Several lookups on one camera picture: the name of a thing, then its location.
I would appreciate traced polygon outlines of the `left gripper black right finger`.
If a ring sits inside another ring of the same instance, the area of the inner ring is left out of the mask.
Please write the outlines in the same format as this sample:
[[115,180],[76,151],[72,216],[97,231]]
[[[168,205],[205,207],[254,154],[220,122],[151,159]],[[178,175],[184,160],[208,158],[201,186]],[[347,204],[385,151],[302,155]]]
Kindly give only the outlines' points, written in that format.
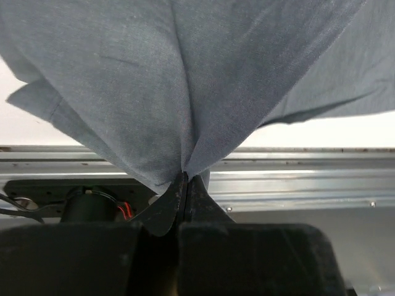
[[238,224],[188,184],[178,229],[180,295],[346,295],[332,245],[308,224]]

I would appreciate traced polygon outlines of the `grey long sleeve shirt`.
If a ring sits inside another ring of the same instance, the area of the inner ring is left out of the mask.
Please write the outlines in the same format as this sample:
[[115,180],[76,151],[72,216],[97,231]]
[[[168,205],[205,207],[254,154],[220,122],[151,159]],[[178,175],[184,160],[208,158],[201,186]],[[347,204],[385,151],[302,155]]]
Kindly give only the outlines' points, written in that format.
[[8,103],[155,192],[257,128],[394,108],[393,1],[2,1]]

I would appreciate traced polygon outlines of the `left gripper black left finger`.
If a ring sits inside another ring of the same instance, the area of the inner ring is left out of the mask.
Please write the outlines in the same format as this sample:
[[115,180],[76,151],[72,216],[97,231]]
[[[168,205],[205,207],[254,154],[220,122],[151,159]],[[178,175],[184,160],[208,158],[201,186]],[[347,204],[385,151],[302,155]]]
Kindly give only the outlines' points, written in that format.
[[188,178],[176,177],[128,222],[77,221],[1,232],[2,295],[176,295],[177,219]]

